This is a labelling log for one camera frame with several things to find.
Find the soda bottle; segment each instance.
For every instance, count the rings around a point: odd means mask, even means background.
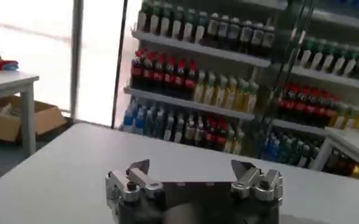
[[[227,15],[222,16],[218,25],[217,37],[218,37],[218,48],[224,48],[227,41],[227,33],[229,26],[229,17]]]
[[[151,19],[152,14],[152,5],[150,0],[143,0],[141,5],[141,10],[138,12],[137,19],[137,30],[145,32],[147,31],[147,27],[149,27],[149,21]]]
[[[208,24],[208,14],[206,12],[200,12],[198,17],[196,36],[194,39],[195,43],[200,43],[200,41],[203,41],[207,24]]]
[[[186,76],[185,80],[185,90],[184,90],[184,96],[186,100],[191,100],[194,95],[194,89],[196,87],[196,77],[197,77],[197,66],[194,60],[190,61],[190,69],[188,71],[188,74]]]
[[[155,64],[152,89],[154,89],[157,92],[163,91],[164,76],[165,76],[165,60],[166,60],[166,54],[160,54]]]
[[[249,53],[252,55],[260,55],[260,46],[263,41],[263,24],[256,23],[254,26],[254,35],[251,39],[251,44],[249,46]]]
[[[174,95],[174,81],[175,81],[175,71],[176,71],[176,67],[175,67],[175,58],[174,57],[169,57],[168,58],[168,63],[166,64],[166,71],[165,71],[165,91],[167,93],[167,95],[169,96],[173,96]]]
[[[172,5],[169,3],[164,4],[162,25],[160,28],[160,35],[164,37],[170,37],[169,31],[171,30],[172,19]]]
[[[174,142],[182,143],[182,136],[183,136],[183,126],[185,125],[185,120],[183,119],[183,114],[178,114],[177,118],[177,125],[175,127],[175,136]]]
[[[185,29],[183,30],[183,40],[187,42],[193,41],[193,24],[194,17],[196,16],[196,11],[194,9],[189,9],[185,24]]]
[[[205,71],[199,70],[198,81],[196,85],[196,90],[194,91],[193,100],[197,103],[202,103],[204,101],[204,93],[205,93]]]
[[[243,28],[241,29],[240,33],[240,46],[239,51],[240,52],[248,52],[249,46],[251,45],[251,39],[252,34],[254,32],[254,29],[252,28],[251,21],[247,20],[242,24]]]
[[[275,37],[275,28],[274,26],[265,27],[265,36],[261,44],[261,56],[268,58],[271,53],[272,44]]]
[[[185,140],[184,143],[186,145],[194,144],[194,134],[195,134],[195,124],[194,124],[194,116],[192,114],[189,115],[189,118],[186,122],[185,127]]]
[[[333,55],[338,47],[339,44],[337,42],[332,42],[325,47],[325,53],[327,54],[327,56],[323,57],[324,61],[321,61],[319,63],[319,66],[321,66],[320,71],[327,72],[329,70],[331,63],[333,61]]]
[[[216,47],[216,40],[217,40],[217,32],[219,27],[219,19],[218,14],[213,13],[209,20],[209,25],[207,29],[206,40],[203,43],[210,47]]]
[[[156,35],[159,35],[159,21],[162,14],[162,4],[160,1],[154,1],[154,9],[153,14],[151,16],[151,25],[149,28],[150,33],[154,33]]]
[[[143,65],[141,61],[141,51],[135,52],[136,57],[132,59],[132,67],[130,69],[131,80],[130,86],[135,89],[139,89],[143,83]]]
[[[233,18],[230,21],[228,28],[228,45],[227,49],[237,51],[238,50],[238,38],[240,33],[240,20],[238,18]]]
[[[182,36],[182,20],[183,20],[183,7],[178,6],[174,13],[174,23],[172,25],[172,38],[179,40]]]

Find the juice bottle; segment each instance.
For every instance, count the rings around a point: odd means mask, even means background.
[[[143,0],[141,5],[141,10],[138,12],[137,19],[137,30],[138,31],[147,31],[146,28],[149,27],[149,20],[151,19],[152,14],[152,5],[150,0]]]
[[[159,21],[160,21],[160,17],[162,14],[162,4],[160,1],[154,1],[154,9],[153,9],[153,14],[151,16],[151,25],[149,28],[149,31],[151,33],[154,33],[156,35],[160,34],[160,29],[159,29]]]
[[[215,93],[216,76],[213,72],[209,72],[208,83],[205,90],[204,104],[211,105],[212,97]]]
[[[219,78],[219,83],[216,87],[215,95],[213,96],[213,105],[217,107],[222,107],[222,104],[224,103],[228,80],[223,75],[220,75]]]
[[[174,23],[172,25],[172,38],[179,40],[182,36],[182,20],[183,20],[183,7],[178,6],[174,13]]]
[[[205,71],[199,70],[198,72],[198,81],[197,86],[194,91],[193,100],[197,103],[202,103],[204,101],[205,93]]]
[[[229,84],[226,92],[226,99],[224,103],[224,108],[232,110],[233,103],[235,101],[236,89],[238,86],[238,81],[236,78],[230,76]]]
[[[194,17],[196,16],[196,11],[194,9],[189,9],[187,15],[185,16],[186,24],[185,29],[183,30],[183,40],[190,42],[193,41],[193,24]]]
[[[171,18],[172,18],[172,5],[169,3],[164,4],[162,25],[160,26],[160,35],[164,37],[170,37],[169,31],[171,30]]]
[[[200,41],[202,41],[202,39],[204,38],[207,24],[208,24],[208,14],[206,12],[200,12],[198,16],[196,36],[194,38],[195,43],[200,43]]]

